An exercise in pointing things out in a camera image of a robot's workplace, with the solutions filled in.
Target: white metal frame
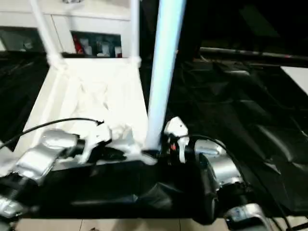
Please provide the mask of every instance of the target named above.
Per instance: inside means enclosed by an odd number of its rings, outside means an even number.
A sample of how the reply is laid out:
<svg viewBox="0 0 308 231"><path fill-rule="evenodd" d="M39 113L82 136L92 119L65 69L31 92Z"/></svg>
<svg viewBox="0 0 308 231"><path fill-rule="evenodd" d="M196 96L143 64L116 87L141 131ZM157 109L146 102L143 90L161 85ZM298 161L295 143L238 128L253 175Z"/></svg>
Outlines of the white metal frame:
<svg viewBox="0 0 308 231"><path fill-rule="evenodd" d="M45 22L43 22L44 18L37 0L30 0L30 2L48 56L53 57L52 60L56 63L61 62L61 57L56 54L55 46L49 44L52 43L52 39ZM160 0L145 148L157 148L159 146L185 4L186 0ZM130 23L130 58L136 60L136 58L139 59L139 0L131 0Z"/></svg>

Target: white floor tile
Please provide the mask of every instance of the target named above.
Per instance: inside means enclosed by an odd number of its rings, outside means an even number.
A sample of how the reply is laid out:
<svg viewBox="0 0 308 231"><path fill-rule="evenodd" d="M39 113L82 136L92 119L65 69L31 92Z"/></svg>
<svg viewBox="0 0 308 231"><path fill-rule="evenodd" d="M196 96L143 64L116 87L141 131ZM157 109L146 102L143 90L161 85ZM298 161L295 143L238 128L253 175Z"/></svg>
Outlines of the white floor tile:
<svg viewBox="0 0 308 231"><path fill-rule="evenodd" d="M180 231L178 219L83 220L80 231Z"/></svg>
<svg viewBox="0 0 308 231"><path fill-rule="evenodd" d="M22 219L17 231L79 231L81 226L79 219Z"/></svg>
<svg viewBox="0 0 308 231"><path fill-rule="evenodd" d="M227 231L224 219L217 219L212 225L203 226L192 219L180 220L181 231Z"/></svg>

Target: black plastic sheet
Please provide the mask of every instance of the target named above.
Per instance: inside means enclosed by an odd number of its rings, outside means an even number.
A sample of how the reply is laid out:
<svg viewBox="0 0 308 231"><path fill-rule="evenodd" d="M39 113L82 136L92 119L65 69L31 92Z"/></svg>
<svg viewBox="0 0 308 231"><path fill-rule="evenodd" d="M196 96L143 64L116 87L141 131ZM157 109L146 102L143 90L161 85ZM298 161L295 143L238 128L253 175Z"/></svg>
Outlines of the black plastic sheet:
<svg viewBox="0 0 308 231"><path fill-rule="evenodd" d="M23 131L48 72L46 55L0 53L0 140ZM14 150L16 142L9 145Z"/></svg>

